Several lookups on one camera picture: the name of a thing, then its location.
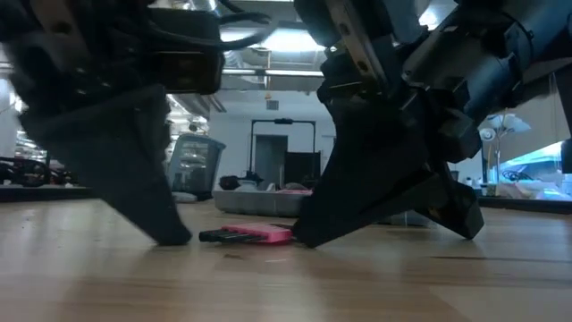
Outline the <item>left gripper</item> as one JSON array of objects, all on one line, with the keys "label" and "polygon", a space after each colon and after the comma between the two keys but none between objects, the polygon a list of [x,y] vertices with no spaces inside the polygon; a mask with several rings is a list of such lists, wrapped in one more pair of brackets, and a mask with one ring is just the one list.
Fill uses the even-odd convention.
[{"label": "left gripper", "polygon": [[184,245],[164,170],[170,108],[149,64],[152,2],[1,3],[1,44],[31,139],[162,246]]}]

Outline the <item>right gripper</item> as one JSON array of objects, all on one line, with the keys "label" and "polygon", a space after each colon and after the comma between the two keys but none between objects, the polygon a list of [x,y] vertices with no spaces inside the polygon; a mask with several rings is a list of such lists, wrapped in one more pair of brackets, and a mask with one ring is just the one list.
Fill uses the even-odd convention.
[{"label": "right gripper", "polygon": [[484,225],[474,191],[444,157],[478,150],[475,127],[406,83],[403,63],[427,37],[412,1],[297,1],[311,37],[327,50],[317,91],[336,142],[305,210],[363,210],[418,172],[436,175],[436,198],[412,210],[471,240]]}]

